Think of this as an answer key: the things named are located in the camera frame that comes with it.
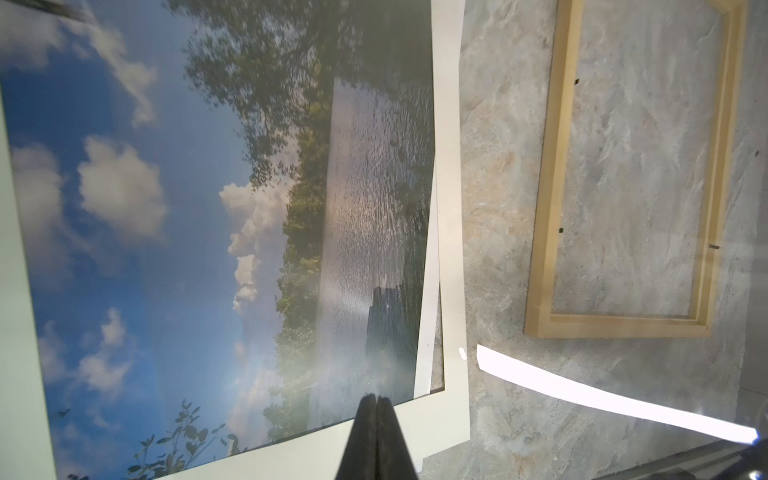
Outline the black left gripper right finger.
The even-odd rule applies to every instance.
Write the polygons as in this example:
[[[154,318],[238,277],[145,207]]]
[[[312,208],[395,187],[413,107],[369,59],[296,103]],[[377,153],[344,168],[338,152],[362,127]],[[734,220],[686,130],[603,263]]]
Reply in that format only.
[[[376,478],[417,480],[414,463],[389,398],[378,398],[376,434]]]

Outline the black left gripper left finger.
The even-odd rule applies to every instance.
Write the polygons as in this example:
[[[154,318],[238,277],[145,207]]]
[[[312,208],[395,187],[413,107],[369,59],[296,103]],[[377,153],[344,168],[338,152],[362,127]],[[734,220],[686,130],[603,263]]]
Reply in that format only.
[[[376,478],[377,398],[364,396],[358,406],[336,480]]]

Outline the clear acrylic sheet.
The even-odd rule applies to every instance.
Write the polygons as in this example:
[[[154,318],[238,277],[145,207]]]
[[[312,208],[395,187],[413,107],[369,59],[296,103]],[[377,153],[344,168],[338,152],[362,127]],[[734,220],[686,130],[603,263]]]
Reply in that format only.
[[[709,443],[701,417],[739,417],[767,171],[767,5],[747,2],[710,336],[541,339],[525,334],[524,324],[558,3],[464,3],[459,121],[470,438],[417,459],[425,479],[592,479]],[[432,85],[433,271],[425,280],[437,321],[420,338],[440,352],[443,382],[417,398],[445,388],[433,47]]]

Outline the landscape photo print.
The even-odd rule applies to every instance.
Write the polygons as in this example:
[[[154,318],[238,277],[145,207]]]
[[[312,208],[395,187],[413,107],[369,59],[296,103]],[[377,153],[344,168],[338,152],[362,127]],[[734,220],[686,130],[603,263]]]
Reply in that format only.
[[[155,479],[442,385],[427,1],[5,1],[53,468]]]

